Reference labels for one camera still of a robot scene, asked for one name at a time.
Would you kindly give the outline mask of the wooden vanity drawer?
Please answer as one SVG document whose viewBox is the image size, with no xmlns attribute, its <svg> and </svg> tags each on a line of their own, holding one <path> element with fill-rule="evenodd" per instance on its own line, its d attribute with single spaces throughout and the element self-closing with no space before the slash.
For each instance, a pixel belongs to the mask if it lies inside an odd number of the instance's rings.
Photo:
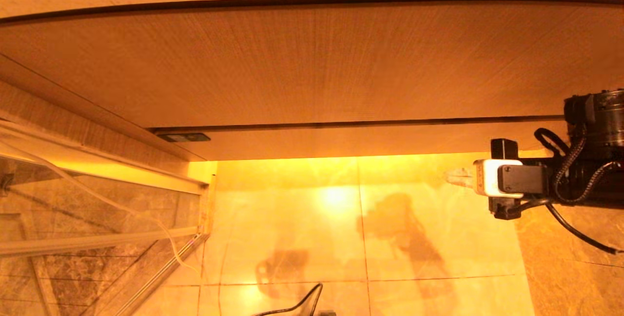
<svg viewBox="0 0 624 316">
<path fill-rule="evenodd" d="M 514 140 L 522 151 L 535 151 L 542 147 L 533 135 L 539 128 L 566 138 L 567 125 L 562 118 L 353 127 L 171 128 L 155 134 L 204 133 L 210 142 L 174 144 L 206 160 L 222 161 L 487 152 L 493 138 Z"/>
</svg>

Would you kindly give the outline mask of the glass shower screen pale frame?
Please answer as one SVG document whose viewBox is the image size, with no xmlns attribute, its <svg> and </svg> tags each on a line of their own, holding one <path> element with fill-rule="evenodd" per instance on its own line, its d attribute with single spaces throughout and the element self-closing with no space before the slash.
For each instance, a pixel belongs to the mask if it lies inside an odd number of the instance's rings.
<svg viewBox="0 0 624 316">
<path fill-rule="evenodd" d="M 0 119 L 0 316 L 200 316 L 208 194 Z"/>
</svg>

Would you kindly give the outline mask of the wooden vanity side panel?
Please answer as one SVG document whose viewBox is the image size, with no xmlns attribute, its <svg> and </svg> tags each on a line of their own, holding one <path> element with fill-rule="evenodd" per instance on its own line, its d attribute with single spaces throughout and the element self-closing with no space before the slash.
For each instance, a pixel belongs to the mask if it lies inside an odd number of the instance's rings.
<svg viewBox="0 0 624 316">
<path fill-rule="evenodd" d="M 176 175 L 203 161 L 2 54 L 0 119 L 31 135 Z"/>
</svg>

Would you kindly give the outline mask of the wooden upper vanity front panel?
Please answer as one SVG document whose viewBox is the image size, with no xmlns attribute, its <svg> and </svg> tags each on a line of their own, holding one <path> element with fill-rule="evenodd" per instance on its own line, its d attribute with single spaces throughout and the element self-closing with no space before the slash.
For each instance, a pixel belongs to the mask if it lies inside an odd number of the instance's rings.
<svg viewBox="0 0 624 316">
<path fill-rule="evenodd" d="M 143 128 L 559 115 L 624 88 L 624 8 L 388 3 L 0 25 L 0 54 Z"/>
</svg>

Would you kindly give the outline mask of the small black sensor switch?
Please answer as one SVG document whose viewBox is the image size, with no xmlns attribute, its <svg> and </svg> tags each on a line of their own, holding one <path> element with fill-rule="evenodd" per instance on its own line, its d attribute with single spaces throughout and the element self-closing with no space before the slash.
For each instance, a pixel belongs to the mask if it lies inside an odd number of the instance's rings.
<svg viewBox="0 0 624 316">
<path fill-rule="evenodd" d="M 165 133 L 157 134 L 158 138 L 161 138 L 167 142 L 181 143 L 181 142 L 210 142 L 211 138 L 204 133 Z"/>
</svg>

